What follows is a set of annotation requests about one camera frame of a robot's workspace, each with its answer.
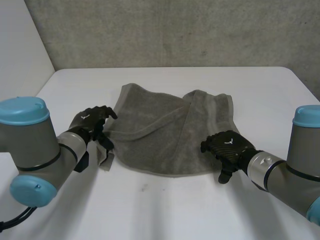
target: gray towel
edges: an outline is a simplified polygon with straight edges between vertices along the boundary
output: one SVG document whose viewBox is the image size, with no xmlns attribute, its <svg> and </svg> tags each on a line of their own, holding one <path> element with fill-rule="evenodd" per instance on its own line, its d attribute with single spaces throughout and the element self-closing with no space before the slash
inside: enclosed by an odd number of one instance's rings
<svg viewBox="0 0 320 240">
<path fill-rule="evenodd" d="M 122 87 L 114 111 L 118 119 L 109 118 L 104 133 L 118 159 L 130 169 L 168 177 L 220 171 L 220 161 L 201 153 L 200 143 L 221 131 L 238 131 L 226 94 L 195 90 L 180 98 L 130 83 Z"/>
</svg>

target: table surface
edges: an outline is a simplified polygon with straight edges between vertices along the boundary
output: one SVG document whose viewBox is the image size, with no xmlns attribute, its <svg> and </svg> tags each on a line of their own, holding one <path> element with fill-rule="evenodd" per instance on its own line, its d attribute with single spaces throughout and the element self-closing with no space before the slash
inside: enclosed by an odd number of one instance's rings
<svg viewBox="0 0 320 240">
<path fill-rule="evenodd" d="M 121 86 L 136 83 L 152 92 L 182 97 L 195 90 L 229 94 L 234 122 L 257 149 L 283 159 L 295 109 L 319 104 L 292 71 L 283 67 L 101 68 L 57 71 L 38 94 L 50 110 L 56 134 L 86 108 L 114 107 Z M 90 166 L 73 172 L 55 199 L 6 240 L 301 240 L 319 239 L 320 227 L 272 195 L 258 190 L 243 172 L 226 185 L 218 174 L 170 178 L 135 172 L 115 159 L 98 169 L 94 144 Z M 0 220 L 25 208 L 10 196 L 17 170 L 0 155 Z"/>
</svg>

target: blue joint cap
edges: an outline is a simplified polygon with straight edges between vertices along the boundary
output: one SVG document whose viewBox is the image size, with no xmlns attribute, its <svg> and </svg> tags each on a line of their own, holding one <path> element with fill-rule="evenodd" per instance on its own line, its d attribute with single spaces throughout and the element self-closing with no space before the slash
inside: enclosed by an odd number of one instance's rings
<svg viewBox="0 0 320 240">
<path fill-rule="evenodd" d="M 50 116 L 45 101 L 23 96 L 0 102 L 0 124 L 26 126 L 41 123 Z"/>
<path fill-rule="evenodd" d="M 31 175 L 18 175 L 10 184 L 10 193 L 13 198 L 31 208 L 48 205 L 57 192 L 50 182 Z"/>
<path fill-rule="evenodd" d="M 320 197 L 318 197 L 306 212 L 306 219 L 320 226 Z"/>
<path fill-rule="evenodd" d="M 320 128 L 320 105 L 300 106 L 295 110 L 294 125 L 304 128 Z"/>
</svg>

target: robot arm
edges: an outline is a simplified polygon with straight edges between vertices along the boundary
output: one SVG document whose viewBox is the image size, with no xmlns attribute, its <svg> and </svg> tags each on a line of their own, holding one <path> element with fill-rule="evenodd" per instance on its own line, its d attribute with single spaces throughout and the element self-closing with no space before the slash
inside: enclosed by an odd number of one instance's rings
<svg viewBox="0 0 320 240">
<path fill-rule="evenodd" d="M 309 221 L 320 225 L 320 106 L 296 110 L 287 161 L 256 150 L 234 131 L 208 136 L 201 151 L 222 162 L 219 183 L 242 170 L 261 190 L 269 192 Z"/>
<path fill-rule="evenodd" d="M 102 133 L 109 116 L 117 118 L 110 107 L 88 108 L 56 137 L 42 99 L 17 97 L 0 102 L 1 150 L 11 154 L 19 171 L 10 185 L 14 199 L 31 208 L 46 206 L 72 171 L 80 173 L 88 166 L 90 141 L 98 141 L 107 152 L 113 149 Z"/>
</svg>

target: wall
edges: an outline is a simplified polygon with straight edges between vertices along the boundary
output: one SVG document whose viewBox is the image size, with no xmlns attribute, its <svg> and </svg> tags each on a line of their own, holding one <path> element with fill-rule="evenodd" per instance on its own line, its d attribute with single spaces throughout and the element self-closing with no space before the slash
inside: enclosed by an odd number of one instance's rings
<svg viewBox="0 0 320 240">
<path fill-rule="evenodd" d="M 35 96 L 54 68 L 23 0 L 0 0 L 0 101 Z"/>
<path fill-rule="evenodd" d="M 320 98 L 319 0 L 25 0 L 56 70 L 283 66 Z"/>
</svg>

